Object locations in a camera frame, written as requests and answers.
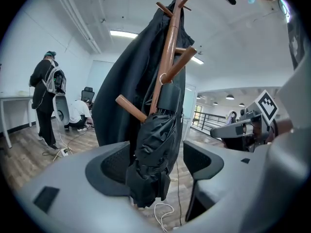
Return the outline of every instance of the black office chair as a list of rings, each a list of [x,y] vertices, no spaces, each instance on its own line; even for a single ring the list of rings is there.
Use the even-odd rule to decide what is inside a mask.
[[[89,99],[93,101],[94,95],[95,95],[95,92],[93,92],[92,87],[85,87],[84,90],[81,92],[81,100]]]

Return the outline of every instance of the person in white shirt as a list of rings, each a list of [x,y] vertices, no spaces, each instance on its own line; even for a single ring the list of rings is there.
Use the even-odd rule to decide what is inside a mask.
[[[89,112],[91,105],[90,100],[76,100],[69,108],[69,124],[65,125],[65,130],[69,130],[69,126],[77,128],[78,132],[86,131],[86,122],[94,125],[93,119]]]

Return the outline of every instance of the white shoe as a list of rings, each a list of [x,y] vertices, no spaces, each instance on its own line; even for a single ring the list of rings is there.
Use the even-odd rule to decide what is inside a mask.
[[[77,129],[77,132],[87,131],[87,128]]]

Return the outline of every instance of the backpack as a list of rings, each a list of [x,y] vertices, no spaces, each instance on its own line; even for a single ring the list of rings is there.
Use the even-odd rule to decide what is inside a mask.
[[[65,94],[66,93],[66,78],[63,73],[63,71],[55,66],[55,63],[53,60],[51,61],[52,70],[49,73],[49,76],[47,80],[42,79],[42,82],[44,83],[45,87],[47,88],[48,92],[54,93],[54,94]]]

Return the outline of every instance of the person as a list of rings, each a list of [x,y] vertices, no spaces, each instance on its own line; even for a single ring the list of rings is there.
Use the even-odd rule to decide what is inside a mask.
[[[53,66],[57,67],[55,61],[56,52],[48,51],[43,60],[35,67],[33,74],[30,76],[29,85],[35,88],[32,108],[36,110],[40,132],[39,139],[45,142],[53,149],[57,149],[55,137],[52,129],[51,116],[53,109],[54,94],[47,91],[43,80],[46,82]]]
[[[69,124],[65,125],[65,130],[69,130],[69,126],[77,128],[78,132],[86,131],[86,123],[94,125],[93,119],[89,112],[91,106],[90,100],[76,100],[69,108]]]
[[[295,11],[294,6],[291,6],[286,0],[280,0],[282,7],[285,9],[287,16],[287,29],[289,36],[289,50],[293,62],[294,70],[302,61],[307,49],[310,49],[310,40],[303,27],[299,14]],[[290,119],[277,121],[278,134],[289,132],[293,128]],[[271,142],[274,137],[269,136],[268,142]]]

